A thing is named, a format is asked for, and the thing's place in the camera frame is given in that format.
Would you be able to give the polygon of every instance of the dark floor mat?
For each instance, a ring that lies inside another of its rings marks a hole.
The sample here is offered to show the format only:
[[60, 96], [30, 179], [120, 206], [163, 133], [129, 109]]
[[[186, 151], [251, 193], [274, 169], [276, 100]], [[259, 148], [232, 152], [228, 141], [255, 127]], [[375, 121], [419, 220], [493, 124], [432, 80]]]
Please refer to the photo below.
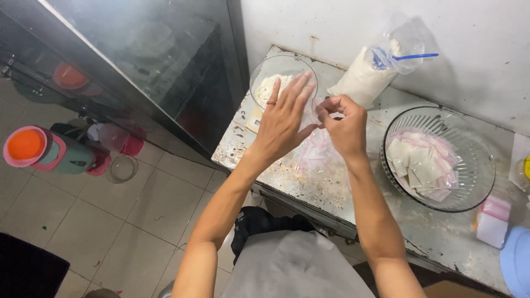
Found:
[[0, 233], [0, 297], [54, 297], [70, 263]]

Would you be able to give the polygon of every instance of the white wall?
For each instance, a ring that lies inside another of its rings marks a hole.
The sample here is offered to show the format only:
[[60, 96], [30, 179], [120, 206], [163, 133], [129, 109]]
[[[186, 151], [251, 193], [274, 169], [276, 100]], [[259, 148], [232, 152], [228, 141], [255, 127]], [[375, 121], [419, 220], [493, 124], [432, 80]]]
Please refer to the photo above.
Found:
[[440, 57], [393, 86], [530, 136], [529, 1], [241, 2], [251, 71], [271, 44], [347, 68], [393, 12], [418, 16]]

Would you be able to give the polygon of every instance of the forearm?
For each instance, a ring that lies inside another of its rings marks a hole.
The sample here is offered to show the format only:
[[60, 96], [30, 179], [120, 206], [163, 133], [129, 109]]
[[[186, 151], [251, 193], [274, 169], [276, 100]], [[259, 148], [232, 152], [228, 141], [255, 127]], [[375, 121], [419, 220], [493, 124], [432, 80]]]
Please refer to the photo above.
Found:
[[250, 187], [266, 168], [264, 162], [245, 153], [199, 217], [189, 242], [212, 241], [219, 249], [230, 232]]
[[386, 203], [368, 157], [347, 161], [360, 244], [368, 260], [405, 258], [403, 236]]

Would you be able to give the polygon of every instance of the hand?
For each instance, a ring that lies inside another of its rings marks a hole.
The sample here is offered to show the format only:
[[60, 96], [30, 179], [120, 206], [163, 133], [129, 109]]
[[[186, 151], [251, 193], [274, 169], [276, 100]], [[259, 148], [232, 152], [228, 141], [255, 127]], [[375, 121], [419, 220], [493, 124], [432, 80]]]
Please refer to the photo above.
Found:
[[282, 91], [278, 98], [281, 80], [276, 80], [267, 108], [261, 118], [260, 129], [256, 140], [245, 155], [253, 156], [268, 168], [307, 138], [318, 127], [308, 125], [301, 131], [300, 123], [307, 99], [315, 88], [315, 83], [308, 84], [312, 72], [298, 74]]
[[[331, 118], [330, 114], [339, 112], [344, 118]], [[316, 106], [321, 128], [326, 128], [331, 142], [344, 160], [367, 159], [366, 155], [366, 110], [346, 95], [325, 99]]]

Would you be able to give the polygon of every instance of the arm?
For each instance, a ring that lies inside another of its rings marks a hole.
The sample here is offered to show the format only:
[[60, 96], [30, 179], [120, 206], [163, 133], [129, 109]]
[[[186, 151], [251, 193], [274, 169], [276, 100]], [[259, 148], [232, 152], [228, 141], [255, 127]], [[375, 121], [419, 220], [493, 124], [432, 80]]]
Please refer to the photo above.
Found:
[[[366, 110], [346, 95], [326, 99], [319, 119], [344, 157], [354, 200], [357, 231], [383, 298], [426, 297], [405, 257], [403, 235], [375, 181], [366, 155]], [[344, 118], [332, 119], [340, 112]]]
[[280, 81], [276, 81], [256, 140], [197, 220], [175, 279], [172, 298], [214, 295], [217, 250], [232, 228], [254, 180], [317, 127], [310, 125], [298, 131], [304, 105], [315, 87], [307, 85], [310, 77], [311, 72], [298, 75], [279, 98]]

